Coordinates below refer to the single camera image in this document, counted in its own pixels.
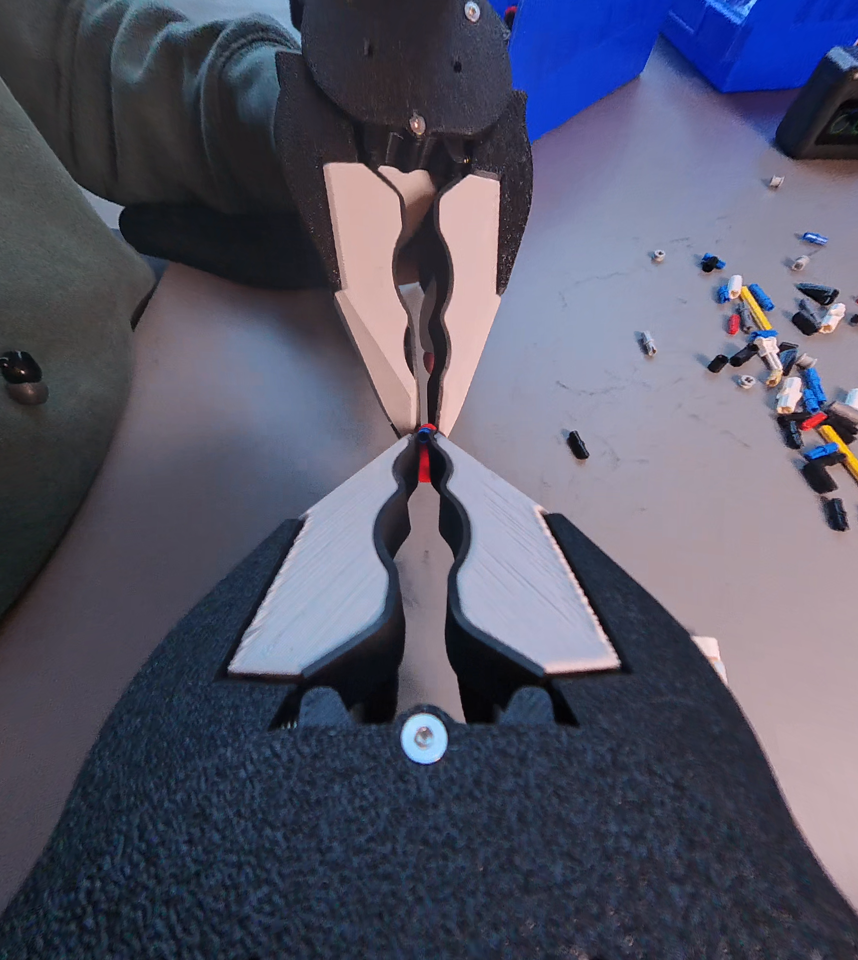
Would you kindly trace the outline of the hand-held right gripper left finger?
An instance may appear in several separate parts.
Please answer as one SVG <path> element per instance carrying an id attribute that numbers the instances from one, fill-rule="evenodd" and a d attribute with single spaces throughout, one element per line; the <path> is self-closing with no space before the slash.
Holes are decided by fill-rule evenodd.
<path id="1" fill-rule="evenodd" d="M 405 619 L 394 558 L 410 533 L 419 446 L 401 438 L 301 517 L 227 672 L 337 690 L 368 722 L 395 714 Z"/>

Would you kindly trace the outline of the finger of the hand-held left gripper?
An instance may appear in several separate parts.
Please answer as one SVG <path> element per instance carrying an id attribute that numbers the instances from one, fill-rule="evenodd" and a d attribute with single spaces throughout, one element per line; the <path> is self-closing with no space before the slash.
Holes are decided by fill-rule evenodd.
<path id="1" fill-rule="evenodd" d="M 494 174 L 469 174 L 435 203 L 442 255 L 429 318 L 435 354 L 429 421 L 443 435 L 459 417 L 500 305 L 499 214 L 500 182 Z"/>
<path id="2" fill-rule="evenodd" d="M 362 163 L 323 170 L 339 267 L 339 315 L 387 418 L 400 437 L 418 424 L 414 325 L 395 274 L 403 227 L 402 198 Z"/>

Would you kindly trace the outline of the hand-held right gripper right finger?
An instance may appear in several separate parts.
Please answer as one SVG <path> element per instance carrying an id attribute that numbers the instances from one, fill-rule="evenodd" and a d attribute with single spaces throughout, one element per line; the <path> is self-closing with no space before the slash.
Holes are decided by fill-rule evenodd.
<path id="1" fill-rule="evenodd" d="M 523 688 L 621 668 L 544 509 L 441 435 L 429 439 L 439 532 L 453 554 L 445 644 L 465 720 L 493 723 Z"/>

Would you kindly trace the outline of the red toy connector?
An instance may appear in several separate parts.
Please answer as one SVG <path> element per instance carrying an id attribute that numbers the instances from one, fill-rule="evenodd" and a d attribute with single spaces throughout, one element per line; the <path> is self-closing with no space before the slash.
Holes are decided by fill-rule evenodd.
<path id="1" fill-rule="evenodd" d="M 434 381 L 434 370 L 435 370 L 435 353 L 432 350 L 425 350 L 423 353 L 423 367 L 425 371 L 425 390 L 424 397 L 421 401 L 420 407 L 420 426 L 418 429 L 425 424 L 433 424 L 436 428 L 437 414 L 435 414 L 434 408 L 434 390 L 435 390 L 435 381 Z M 430 442 L 420 442 L 415 432 L 416 438 L 416 448 L 418 450 L 418 480 L 420 483 L 431 483 L 432 482 L 432 463 L 431 463 L 431 451 L 430 451 Z"/>

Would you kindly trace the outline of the white toy panel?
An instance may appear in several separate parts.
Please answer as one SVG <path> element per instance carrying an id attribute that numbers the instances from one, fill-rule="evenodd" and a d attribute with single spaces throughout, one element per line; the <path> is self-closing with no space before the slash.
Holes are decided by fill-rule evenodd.
<path id="1" fill-rule="evenodd" d="M 723 683 L 728 686 L 728 679 L 726 669 L 723 663 L 723 658 L 721 655 L 721 648 L 718 640 L 709 635 L 691 635 L 691 640 L 699 648 L 699 651 L 705 656 L 705 658 L 710 662 L 711 666 L 715 669 L 717 674 L 720 676 Z"/>

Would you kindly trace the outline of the pile of small toy pieces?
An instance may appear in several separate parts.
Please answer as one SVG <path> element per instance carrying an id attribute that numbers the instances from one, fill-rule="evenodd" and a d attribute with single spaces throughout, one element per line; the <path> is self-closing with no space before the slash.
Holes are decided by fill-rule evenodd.
<path id="1" fill-rule="evenodd" d="M 619 479 L 659 556 L 858 566 L 858 164 L 670 183 L 633 228 L 662 352 L 632 381 Z"/>

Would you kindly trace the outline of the person's left forearm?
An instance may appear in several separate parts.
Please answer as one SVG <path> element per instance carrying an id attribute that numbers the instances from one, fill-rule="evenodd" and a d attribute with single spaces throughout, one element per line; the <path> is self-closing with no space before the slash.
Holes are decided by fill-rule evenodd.
<path id="1" fill-rule="evenodd" d="M 123 207 L 141 254 L 267 290 L 326 276 L 273 133 L 277 56 L 260 11 L 171 2 L 0 2 L 0 74 L 73 179 Z"/>

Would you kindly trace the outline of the person's green top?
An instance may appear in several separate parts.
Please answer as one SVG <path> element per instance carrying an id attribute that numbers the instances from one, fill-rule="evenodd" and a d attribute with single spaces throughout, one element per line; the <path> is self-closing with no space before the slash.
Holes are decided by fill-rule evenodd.
<path id="1" fill-rule="evenodd" d="M 88 202 L 0 75 L 0 620 L 50 558 L 110 447 L 131 320 L 154 277 Z"/>

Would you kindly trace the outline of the black cube device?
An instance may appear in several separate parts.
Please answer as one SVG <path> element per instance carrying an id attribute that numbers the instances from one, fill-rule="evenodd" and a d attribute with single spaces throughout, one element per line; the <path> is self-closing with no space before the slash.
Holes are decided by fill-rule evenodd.
<path id="1" fill-rule="evenodd" d="M 858 46 L 830 49 L 779 123 L 775 146 L 796 160 L 858 160 Z"/>

